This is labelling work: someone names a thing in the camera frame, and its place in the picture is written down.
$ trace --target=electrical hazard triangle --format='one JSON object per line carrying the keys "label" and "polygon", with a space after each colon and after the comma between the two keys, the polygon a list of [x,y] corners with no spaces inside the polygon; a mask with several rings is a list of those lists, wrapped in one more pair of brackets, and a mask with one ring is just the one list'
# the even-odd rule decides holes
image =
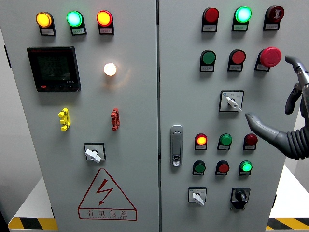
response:
{"label": "electrical hazard triangle", "polygon": [[137,209],[104,168],[100,168],[78,206],[80,219],[137,220]]}

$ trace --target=lightning bolt symbol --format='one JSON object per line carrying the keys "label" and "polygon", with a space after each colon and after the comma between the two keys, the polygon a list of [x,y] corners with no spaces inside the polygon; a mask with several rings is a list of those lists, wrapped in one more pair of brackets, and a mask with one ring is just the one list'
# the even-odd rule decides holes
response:
{"label": "lightning bolt symbol", "polygon": [[111,193],[111,191],[113,190],[113,188],[109,188],[109,189],[106,189],[106,190],[102,190],[102,188],[104,187],[104,185],[107,183],[107,179],[104,179],[100,188],[97,190],[96,193],[102,193],[102,192],[107,192],[108,193],[106,194],[106,196],[103,198],[102,201],[99,202],[99,206],[102,205],[104,203],[104,199],[107,198],[107,196]]}

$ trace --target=yellow terminal block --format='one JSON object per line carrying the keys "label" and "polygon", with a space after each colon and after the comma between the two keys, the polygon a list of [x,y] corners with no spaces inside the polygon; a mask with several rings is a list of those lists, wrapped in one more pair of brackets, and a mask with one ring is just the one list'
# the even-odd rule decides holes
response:
{"label": "yellow terminal block", "polygon": [[60,129],[62,131],[66,131],[71,125],[69,110],[67,108],[63,108],[58,114],[58,117],[60,118],[60,124],[63,125]]}

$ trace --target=gray metal panel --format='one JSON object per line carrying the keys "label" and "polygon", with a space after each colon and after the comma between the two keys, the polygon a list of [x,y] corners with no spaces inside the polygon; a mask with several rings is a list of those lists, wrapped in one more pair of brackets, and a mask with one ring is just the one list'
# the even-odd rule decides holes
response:
{"label": "gray metal panel", "polygon": [[[104,9],[113,15],[114,36],[98,34],[96,15]],[[71,36],[71,10],[83,14],[86,36]],[[41,11],[52,14],[56,37],[40,35]],[[158,231],[156,1],[1,0],[0,25],[59,230]],[[81,92],[37,92],[26,51],[32,46],[74,46]],[[115,77],[103,73],[108,62],[117,66]],[[64,107],[71,117],[66,132],[57,116]],[[114,107],[121,121],[116,132]],[[105,144],[100,164],[85,160],[84,143],[93,142]],[[137,221],[79,219],[77,208],[100,168],[136,207]],[[126,204],[112,195],[115,205]]]}
{"label": "gray metal panel", "polygon": [[[248,31],[231,32],[234,12],[243,5],[252,9]],[[272,5],[283,6],[285,16],[279,31],[263,31],[265,12]],[[264,231],[285,156],[261,139],[255,151],[242,150],[243,139],[251,132],[245,113],[256,112],[273,127],[293,130],[297,110],[287,116],[284,107],[297,76],[284,59],[270,72],[254,71],[254,66],[259,52],[269,46],[278,47],[283,56],[297,56],[309,66],[304,28],[308,4],[304,0],[161,0],[159,7],[162,231]],[[208,7],[220,12],[216,33],[201,33],[202,14]],[[201,73],[199,59],[207,49],[217,55],[215,71]],[[227,72],[234,49],[247,55],[242,72]],[[221,90],[244,91],[242,113],[218,112]],[[169,161],[169,131],[175,124],[183,127],[183,164],[178,168]],[[199,133],[208,137],[206,151],[194,150]],[[223,133],[233,137],[229,151],[217,150]],[[196,160],[205,162],[204,176],[192,176]],[[220,160],[229,163],[227,176],[215,176]],[[238,176],[244,160],[253,164],[251,176]],[[207,187],[205,207],[187,202],[188,187]],[[251,189],[245,210],[230,210],[234,187]]]}

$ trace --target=dark red indicator light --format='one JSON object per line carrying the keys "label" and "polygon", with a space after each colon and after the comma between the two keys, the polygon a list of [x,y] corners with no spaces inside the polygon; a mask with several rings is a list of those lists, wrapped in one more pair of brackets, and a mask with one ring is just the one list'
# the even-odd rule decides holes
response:
{"label": "dark red indicator light", "polygon": [[279,23],[284,17],[284,8],[282,6],[271,6],[266,11],[266,17],[271,23]]}
{"label": "dark red indicator light", "polygon": [[207,22],[209,23],[214,23],[218,21],[219,18],[219,11],[217,8],[207,8],[206,12],[204,14],[204,18],[206,19]]}
{"label": "dark red indicator light", "polygon": [[235,64],[241,64],[245,61],[246,54],[243,51],[237,51],[232,55],[232,61]]}
{"label": "dark red indicator light", "polygon": [[260,55],[261,64],[265,67],[272,68],[279,64],[282,54],[276,47],[268,47],[264,49]]}

